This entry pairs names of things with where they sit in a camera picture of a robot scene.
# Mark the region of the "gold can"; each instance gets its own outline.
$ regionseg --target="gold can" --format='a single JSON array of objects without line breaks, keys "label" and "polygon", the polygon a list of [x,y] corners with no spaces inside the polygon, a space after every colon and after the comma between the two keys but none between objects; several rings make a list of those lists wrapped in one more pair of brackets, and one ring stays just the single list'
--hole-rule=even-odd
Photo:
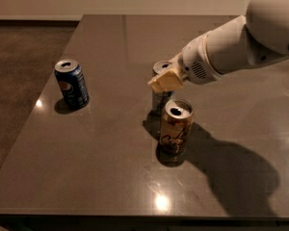
[{"label": "gold can", "polygon": [[185,100],[170,100],[162,112],[160,144],[171,154],[182,153],[193,125],[193,107]]}]

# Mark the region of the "tabletop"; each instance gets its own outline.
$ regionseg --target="tabletop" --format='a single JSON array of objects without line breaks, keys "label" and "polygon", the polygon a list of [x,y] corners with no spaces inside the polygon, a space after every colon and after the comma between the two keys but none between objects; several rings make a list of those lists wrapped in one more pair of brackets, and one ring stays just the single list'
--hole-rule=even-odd
[{"label": "tabletop", "polygon": [[186,83],[187,149],[158,146],[154,63],[232,18],[84,15],[62,59],[90,103],[70,110],[50,76],[0,170],[0,214],[289,218],[289,60]]}]

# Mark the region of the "can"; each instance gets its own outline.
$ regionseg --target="can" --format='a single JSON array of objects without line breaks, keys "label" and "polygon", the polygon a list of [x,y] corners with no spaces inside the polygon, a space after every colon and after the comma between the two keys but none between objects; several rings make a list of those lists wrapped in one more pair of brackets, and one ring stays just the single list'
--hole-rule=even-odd
[{"label": "can", "polygon": [[81,66],[73,59],[60,60],[55,65],[55,76],[66,104],[79,109],[89,103],[89,95]]},{"label": "can", "polygon": [[162,112],[160,145],[171,154],[185,151],[193,125],[193,107],[185,100],[170,100]]},{"label": "can", "polygon": [[[153,76],[162,74],[171,67],[171,63],[158,62],[153,67]],[[174,98],[174,91],[164,91],[161,93],[152,92],[152,111],[160,116],[164,106],[168,101]]]}]

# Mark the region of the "blue can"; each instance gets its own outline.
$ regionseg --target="blue can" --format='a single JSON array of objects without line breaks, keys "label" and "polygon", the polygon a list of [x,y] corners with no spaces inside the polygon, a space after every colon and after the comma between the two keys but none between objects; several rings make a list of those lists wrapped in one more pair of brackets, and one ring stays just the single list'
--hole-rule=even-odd
[{"label": "blue can", "polygon": [[60,60],[55,65],[57,78],[66,104],[79,109],[89,103],[89,95],[81,66],[72,59]]}]

